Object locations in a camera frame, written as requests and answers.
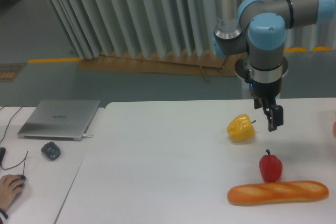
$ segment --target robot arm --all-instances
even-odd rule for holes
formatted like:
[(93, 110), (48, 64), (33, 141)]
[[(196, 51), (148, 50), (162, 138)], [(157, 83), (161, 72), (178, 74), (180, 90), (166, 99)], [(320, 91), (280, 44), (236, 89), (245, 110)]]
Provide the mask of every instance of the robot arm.
[(236, 62), (236, 72), (249, 83), (255, 109), (263, 108), (268, 130), (274, 131), (284, 122), (283, 108), (276, 104), (275, 97), (281, 90), (282, 75), (288, 69), (283, 53), (286, 29), (331, 20), (336, 3), (335, 0), (270, 3), (245, 0), (235, 19), (236, 3), (237, 0), (216, 0), (218, 24), (213, 34), (214, 45), (222, 55), (247, 52), (246, 58)]

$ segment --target black cable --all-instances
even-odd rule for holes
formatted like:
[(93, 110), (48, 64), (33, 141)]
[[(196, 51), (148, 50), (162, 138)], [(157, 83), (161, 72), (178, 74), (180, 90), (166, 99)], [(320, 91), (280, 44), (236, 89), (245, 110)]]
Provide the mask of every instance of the black cable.
[(10, 169), (13, 169), (13, 168), (19, 166), (19, 165), (22, 164), (23, 162), (25, 162), (25, 163), (24, 163), (24, 166), (23, 166), (23, 173), (22, 173), (22, 175), (23, 175), (23, 174), (25, 173), (25, 166), (26, 166), (26, 158), (27, 158), (27, 155), (28, 155), (28, 151), (27, 151), (27, 153), (26, 153), (25, 158), (24, 158), (20, 163), (18, 163), (17, 165), (14, 165), (14, 166), (12, 166), (12, 167), (10, 167), (10, 168), (4, 168), (4, 167), (1, 165), (1, 168), (2, 168), (3, 170), (10, 170)]
[(7, 133), (7, 130), (8, 130), (8, 127), (9, 127), (9, 125), (10, 125), (10, 122), (12, 121), (12, 119), (13, 119), (13, 117), (22, 109), (23, 107), (21, 107), (20, 109), (18, 109), (16, 112), (15, 112), (15, 114), (9, 119), (9, 122), (8, 122), (8, 124), (7, 124), (7, 127), (6, 127), (6, 129), (5, 129), (5, 133), (4, 133), (4, 136), (2, 137), (2, 139), (0, 140), (0, 143), (2, 142), (2, 140), (5, 138), (5, 136), (6, 136), (6, 133)]
[(10, 107), (9, 105), (5, 105), (5, 106), (3, 106), (0, 110), (2, 110), (3, 108), (5, 108), (5, 107)]
[[(2, 110), (2, 109), (5, 108), (5, 107), (10, 107), (10, 106), (9, 106), (9, 105), (3, 106), (0, 110)], [(15, 112), (15, 114), (12, 115), (12, 117), (9, 119), (9, 122), (8, 122), (8, 124), (7, 124), (6, 129), (5, 129), (4, 136), (3, 136), (2, 139), (0, 140), (0, 143), (3, 141), (3, 139), (5, 139), (5, 136), (6, 136), (8, 127), (9, 127), (10, 122), (12, 121), (13, 117), (14, 117), (14, 116), (15, 116), (15, 115), (16, 115), (22, 108), (24, 108), (24, 107), (25, 107), (25, 106), (19, 108), (19, 109)], [(18, 163), (17, 165), (14, 165), (14, 166), (12, 166), (12, 167), (10, 167), (10, 168), (4, 168), (4, 167), (2, 166), (2, 164), (1, 164), (0, 167), (1, 167), (3, 170), (10, 170), (10, 169), (13, 169), (13, 168), (19, 166), (20, 164), (22, 164), (22, 163), (24, 162), (24, 164), (23, 164), (23, 172), (22, 172), (22, 175), (24, 175), (24, 173), (25, 173), (25, 167), (26, 167), (26, 159), (27, 159), (27, 155), (28, 155), (28, 151), (27, 151), (27, 153), (26, 153), (25, 158), (24, 158), (20, 163)]]

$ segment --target human hand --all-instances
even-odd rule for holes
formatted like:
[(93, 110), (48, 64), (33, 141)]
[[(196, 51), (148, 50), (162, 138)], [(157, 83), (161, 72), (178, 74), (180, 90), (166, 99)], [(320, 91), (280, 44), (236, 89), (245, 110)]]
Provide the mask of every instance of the human hand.
[(0, 208), (7, 211), (25, 182), (19, 175), (5, 175), (0, 179)]

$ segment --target baguette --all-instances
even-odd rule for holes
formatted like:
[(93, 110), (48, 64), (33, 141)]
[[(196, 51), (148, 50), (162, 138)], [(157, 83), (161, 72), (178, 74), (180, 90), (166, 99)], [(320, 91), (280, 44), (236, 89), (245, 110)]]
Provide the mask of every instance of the baguette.
[(315, 181), (274, 182), (235, 186), (227, 193), (232, 205), (248, 206), (280, 202), (306, 202), (325, 199), (328, 188)]

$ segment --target silver laptop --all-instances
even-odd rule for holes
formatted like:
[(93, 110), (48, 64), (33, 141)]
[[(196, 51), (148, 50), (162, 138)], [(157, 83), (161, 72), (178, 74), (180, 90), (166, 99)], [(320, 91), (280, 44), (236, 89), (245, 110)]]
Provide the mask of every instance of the silver laptop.
[(80, 141), (99, 100), (42, 100), (17, 133), (19, 138)]

